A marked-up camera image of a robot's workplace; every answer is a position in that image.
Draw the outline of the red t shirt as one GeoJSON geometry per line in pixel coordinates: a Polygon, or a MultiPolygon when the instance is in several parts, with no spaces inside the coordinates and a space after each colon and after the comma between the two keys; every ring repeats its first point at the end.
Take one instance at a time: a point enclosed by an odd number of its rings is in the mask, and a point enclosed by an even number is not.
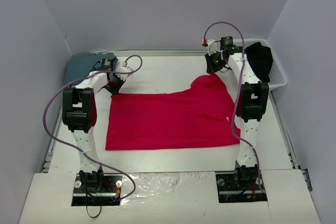
{"type": "Polygon", "coordinates": [[[236,145],[231,122],[234,102],[214,73],[190,88],[168,94],[111,97],[107,151],[208,148],[236,145]]]}

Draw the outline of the grey folded t shirt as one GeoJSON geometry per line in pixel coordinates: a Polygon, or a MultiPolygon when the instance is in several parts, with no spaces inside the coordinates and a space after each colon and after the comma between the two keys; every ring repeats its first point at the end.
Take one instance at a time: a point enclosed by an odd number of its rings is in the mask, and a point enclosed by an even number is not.
{"type": "Polygon", "coordinates": [[[106,54],[80,52],[72,55],[66,69],[64,84],[67,84],[78,78],[87,77],[93,68],[98,68],[98,66],[100,66],[98,62],[102,59],[111,59],[114,61],[114,65],[118,61],[116,56],[111,52],[106,54]]]}

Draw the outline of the black t shirt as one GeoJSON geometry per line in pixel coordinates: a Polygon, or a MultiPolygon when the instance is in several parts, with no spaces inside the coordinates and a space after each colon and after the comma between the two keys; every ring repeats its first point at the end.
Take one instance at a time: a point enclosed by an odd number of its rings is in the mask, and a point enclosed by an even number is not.
{"type": "Polygon", "coordinates": [[[258,79],[261,82],[270,82],[269,74],[273,64],[271,49],[257,42],[248,46],[245,54],[258,79]]]}

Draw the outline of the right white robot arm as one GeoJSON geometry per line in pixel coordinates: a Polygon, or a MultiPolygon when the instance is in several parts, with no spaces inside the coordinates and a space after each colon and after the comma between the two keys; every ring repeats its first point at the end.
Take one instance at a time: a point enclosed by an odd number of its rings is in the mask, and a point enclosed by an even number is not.
{"type": "Polygon", "coordinates": [[[250,66],[244,48],[233,44],[233,38],[226,36],[217,40],[203,40],[207,73],[216,73],[225,67],[232,69],[238,80],[238,91],[234,105],[234,118],[239,118],[239,152],[235,164],[233,183],[244,189],[258,177],[259,161],[255,154],[257,133],[262,116],[266,112],[269,85],[262,82],[250,66]]]}

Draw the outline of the white perforated plastic basket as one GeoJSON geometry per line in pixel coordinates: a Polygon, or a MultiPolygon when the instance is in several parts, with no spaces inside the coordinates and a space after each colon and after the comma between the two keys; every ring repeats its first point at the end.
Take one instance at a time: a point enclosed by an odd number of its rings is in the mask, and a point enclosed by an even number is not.
{"type": "Polygon", "coordinates": [[[273,48],[269,44],[269,42],[267,40],[261,39],[261,38],[248,38],[248,39],[244,39],[244,42],[245,42],[245,47],[248,47],[248,46],[251,46],[251,45],[253,45],[257,42],[260,42],[262,46],[266,46],[266,47],[270,48],[272,58],[273,58],[271,71],[269,73],[270,82],[268,83],[270,91],[275,90],[276,88],[286,86],[287,83],[288,83],[288,77],[285,73],[285,70],[284,70],[277,54],[275,53],[275,51],[273,50],[273,48]]]}

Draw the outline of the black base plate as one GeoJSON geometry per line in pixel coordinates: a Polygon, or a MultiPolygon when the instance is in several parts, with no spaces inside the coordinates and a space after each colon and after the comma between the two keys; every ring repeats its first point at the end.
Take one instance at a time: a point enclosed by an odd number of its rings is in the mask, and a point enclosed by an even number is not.
{"type": "Polygon", "coordinates": [[[266,202],[267,195],[263,193],[256,178],[241,181],[239,184],[234,179],[233,172],[215,173],[218,202],[228,203],[252,203],[266,202]]]}
{"type": "Polygon", "coordinates": [[[85,179],[77,174],[73,192],[73,207],[77,206],[119,206],[122,176],[119,174],[105,174],[101,183],[90,182],[85,184],[85,179]]]}

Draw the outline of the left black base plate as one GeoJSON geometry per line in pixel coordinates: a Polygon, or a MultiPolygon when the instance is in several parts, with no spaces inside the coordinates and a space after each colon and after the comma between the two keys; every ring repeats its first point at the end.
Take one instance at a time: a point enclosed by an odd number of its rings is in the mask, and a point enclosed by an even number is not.
{"type": "Polygon", "coordinates": [[[85,179],[77,174],[73,192],[73,207],[77,206],[119,206],[122,176],[119,174],[105,174],[101,183],[90,182],[85,184],[85,179]]]}

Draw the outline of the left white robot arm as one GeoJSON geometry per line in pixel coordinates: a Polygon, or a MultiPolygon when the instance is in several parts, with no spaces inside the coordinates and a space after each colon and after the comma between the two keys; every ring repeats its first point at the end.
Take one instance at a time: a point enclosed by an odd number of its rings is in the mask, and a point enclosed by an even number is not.
{"type": "Polygon", "coordinates": [[[132,71],[127,62],[120,63],[116,58],[102,59],[100,63],[100,67],[93,68],[86,78],[62,92],[62,121],[78,148],[79,178],[93,191],[101,191],[106,185],[94,140],[96,94],[101,89],[117,94],[132,71]]]}

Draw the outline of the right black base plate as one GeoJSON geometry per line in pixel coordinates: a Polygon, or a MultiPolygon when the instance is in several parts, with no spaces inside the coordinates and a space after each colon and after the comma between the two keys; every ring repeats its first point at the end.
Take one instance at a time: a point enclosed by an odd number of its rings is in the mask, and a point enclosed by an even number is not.
{"type": "Polygon", "coordinates": [[[252,203],[266,202],[267,195],[263,193],[256,178],[241,181],[239,184],[234,179],[233,172],[215,173],[218,202],[228,203],[252,203]]]}

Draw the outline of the aluminium table frame rail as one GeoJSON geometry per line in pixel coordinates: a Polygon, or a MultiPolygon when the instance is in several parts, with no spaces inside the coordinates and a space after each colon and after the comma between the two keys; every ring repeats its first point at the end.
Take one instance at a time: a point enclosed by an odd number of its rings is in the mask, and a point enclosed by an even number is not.
{"type": "Polygon", "coordinates": [[[126,57],[130,55],[139,56],[203,56],[207,50],[193,50],[193,49],[149,49],[149,50],[101,50],[91,51],[93,54],[107,54],[113,53],[116,57],[126,57]]]}

